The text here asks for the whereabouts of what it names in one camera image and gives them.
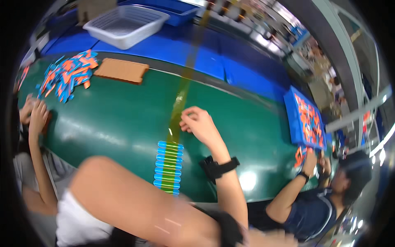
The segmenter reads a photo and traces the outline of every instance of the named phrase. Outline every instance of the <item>wristwatch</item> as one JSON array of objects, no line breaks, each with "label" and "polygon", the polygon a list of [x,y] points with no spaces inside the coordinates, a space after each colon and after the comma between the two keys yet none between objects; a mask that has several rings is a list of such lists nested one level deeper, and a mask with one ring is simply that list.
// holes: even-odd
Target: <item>wristwatch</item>
[{"label": "wristwatch", "polygon": [[310,176],[308,176],[305,172],[302,172],[302,171],[300,171],[296,176],[299,176],[299,175],[305,177],[305,179],[306,179],[305,184],[307,184],[308,180],[310,179]]}]

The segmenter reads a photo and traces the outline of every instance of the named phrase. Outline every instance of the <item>brown cardboard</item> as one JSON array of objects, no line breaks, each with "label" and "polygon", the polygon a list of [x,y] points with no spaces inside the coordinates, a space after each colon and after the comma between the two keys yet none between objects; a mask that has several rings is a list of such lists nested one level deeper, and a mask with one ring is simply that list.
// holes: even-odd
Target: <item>brown cardboard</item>
[{"label": "brown cardboard", "polygon": [[94,75],[140,85],[148,69],[148,64],[105,58]]},{"label": "brown cardboard", "polygon": [[88,21],[98,17],[117,7],[117,0],[79,0],[78,25],[84,25]]}]

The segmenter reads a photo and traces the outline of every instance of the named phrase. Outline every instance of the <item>blue plastic part row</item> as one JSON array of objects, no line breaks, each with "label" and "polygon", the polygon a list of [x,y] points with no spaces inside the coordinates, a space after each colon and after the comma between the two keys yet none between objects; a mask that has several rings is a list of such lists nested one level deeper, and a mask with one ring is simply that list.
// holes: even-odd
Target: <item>blue plastic part row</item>
[{"label": "blue plastic part row", "polygon": [[171,143],[166,141],[159,141],[158,146],[161,148],[175,149],[175,150],[183,150],[184,146],[177,143]]},{"label": "blue plastic part row", "polygon": [[[156,156],[157,161],[155,162],[155,174],[153,184],[162,188],[162,181],[170,182],[173,184],[173,190],[166,191],[167,193],[177,196],[179,194],[180,182],[181,182],[181,169],[182,169],[182,151],[184,146],[178,143],[170,143],[166,141],[158,142],[158,155]],[[163,175],[173,176],[173,181],[167,181]]]}]

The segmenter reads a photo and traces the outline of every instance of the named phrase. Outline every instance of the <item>black wristband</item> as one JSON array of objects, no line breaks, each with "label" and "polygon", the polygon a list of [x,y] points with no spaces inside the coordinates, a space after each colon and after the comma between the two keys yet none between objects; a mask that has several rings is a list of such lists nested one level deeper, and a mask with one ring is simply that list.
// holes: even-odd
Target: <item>black wristband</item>
[{"label": "black wristband", "polygon": [[199,165],[202,167],[204,173],[206,173],[206,176],[211,180],[211,182],[215,184],[215,179],[221,178],[222,174],[235,169],[240,165],[240,163],[236,157],[233,157],[228,163],[219,165],[218,162],[213,160],[212,156],[208,156],[201,160]]},{"label": "black wristband", "polygon": [[220,247],[235,247],[237,243],[243,243],[243,235],[240,231],[239,224],[230,214],[216,210],[206,211],[197,206],[194,207],[217,221],[221,229]]},{"label": "black wristband", "polygon": [[306,179],[305,184],[307,184],[307,182],[309,181],[310,177],[309,177],[306,173],[304,173],[304,172],[299,172],[299,173],[297,174],[297,176],[299,176],[299,175],[305,177],[305,179]]}]

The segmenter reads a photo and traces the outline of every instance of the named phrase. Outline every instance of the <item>cardboard sheet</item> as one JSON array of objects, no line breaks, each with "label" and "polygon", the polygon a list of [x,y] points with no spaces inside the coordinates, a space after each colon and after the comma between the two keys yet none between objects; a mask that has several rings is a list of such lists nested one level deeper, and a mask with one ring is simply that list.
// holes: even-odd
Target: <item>cardboard sheet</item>
[{"label": "cardboard sheet", "polygon": [[148,64],[105,58],[94,75],[140,85]]}]

